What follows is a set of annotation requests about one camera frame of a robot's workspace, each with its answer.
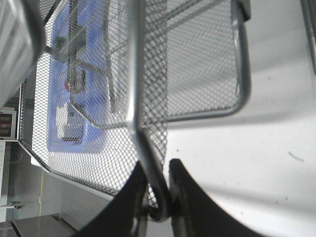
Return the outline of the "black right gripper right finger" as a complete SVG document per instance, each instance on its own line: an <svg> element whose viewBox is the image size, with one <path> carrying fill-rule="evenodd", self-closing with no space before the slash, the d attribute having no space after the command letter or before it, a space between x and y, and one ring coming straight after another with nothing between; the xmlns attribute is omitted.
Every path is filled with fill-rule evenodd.
<svg viewBox="0 0 316 237"><path fill-rule="evenodd" d="M261 237L217 205L180 159L169 163L171 226L175 237Z"/></svg>

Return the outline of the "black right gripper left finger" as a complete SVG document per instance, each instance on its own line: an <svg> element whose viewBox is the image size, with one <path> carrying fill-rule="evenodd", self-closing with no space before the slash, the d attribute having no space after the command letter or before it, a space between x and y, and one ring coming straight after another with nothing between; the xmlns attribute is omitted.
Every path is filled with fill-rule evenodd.
<svg viewBox="0 0 316 237"><path fill-rule="evenodd" d="M148 214L144 206L147 179L140 162L115 198L75 237L144 237Z"/></svg>

